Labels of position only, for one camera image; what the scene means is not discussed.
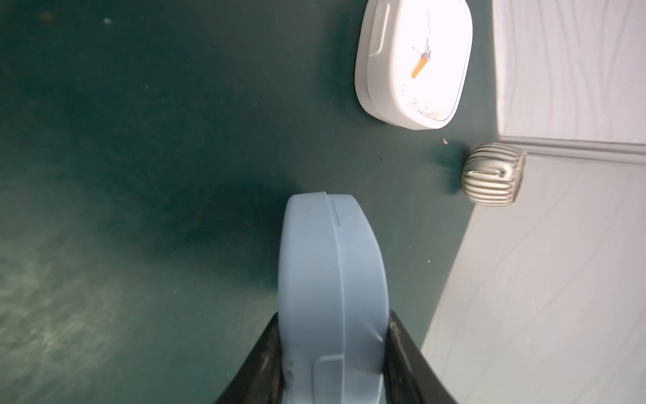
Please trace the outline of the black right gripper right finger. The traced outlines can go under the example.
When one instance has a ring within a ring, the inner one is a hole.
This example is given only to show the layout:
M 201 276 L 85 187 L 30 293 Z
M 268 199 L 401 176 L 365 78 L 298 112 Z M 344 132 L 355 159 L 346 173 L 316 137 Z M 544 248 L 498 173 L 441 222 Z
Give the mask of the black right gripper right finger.
M 387 403 L 457 403 L 433 372 L 393 310 L 389 314 L 383 377 Z

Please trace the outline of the blue white alarm clock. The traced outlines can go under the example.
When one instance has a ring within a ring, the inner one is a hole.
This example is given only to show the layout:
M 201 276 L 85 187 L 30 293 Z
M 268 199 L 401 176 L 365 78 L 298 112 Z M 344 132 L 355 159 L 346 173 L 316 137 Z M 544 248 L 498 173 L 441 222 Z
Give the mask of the blue white alarm clock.
M 278 316 L 284 402 L 380 402 L 389 293 L 377 239 L 351 195 L 289 199 Z

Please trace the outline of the striped white ceramic mug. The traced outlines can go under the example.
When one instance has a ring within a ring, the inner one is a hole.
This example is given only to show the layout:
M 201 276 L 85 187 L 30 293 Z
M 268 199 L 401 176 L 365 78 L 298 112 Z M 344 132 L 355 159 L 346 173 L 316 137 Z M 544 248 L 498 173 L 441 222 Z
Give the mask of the striped white ceramic mug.
M 500 142 L 478 146 L 467 156 L 461 187 L 476 205 L 514 205 L 520 192 L 527 153 Z

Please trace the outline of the white alarm clock back up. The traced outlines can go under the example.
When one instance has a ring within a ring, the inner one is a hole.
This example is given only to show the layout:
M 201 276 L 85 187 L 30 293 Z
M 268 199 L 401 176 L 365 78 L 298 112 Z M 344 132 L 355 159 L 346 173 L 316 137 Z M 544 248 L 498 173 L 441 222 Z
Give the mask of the white alarm clock back up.
M 374 118 L 412 131 L 454 117 L 473 43 L 464 0 L 370 0 L 361 27 L 354 86 Z

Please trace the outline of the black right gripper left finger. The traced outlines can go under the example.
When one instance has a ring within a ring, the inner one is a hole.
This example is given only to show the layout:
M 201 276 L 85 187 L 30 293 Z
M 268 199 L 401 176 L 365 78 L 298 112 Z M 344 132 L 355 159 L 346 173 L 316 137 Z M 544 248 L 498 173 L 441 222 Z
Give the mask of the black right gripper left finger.
M 279 314 L 275 313 L 215 403 L 281 404 L 284 393 L 281 353 Z

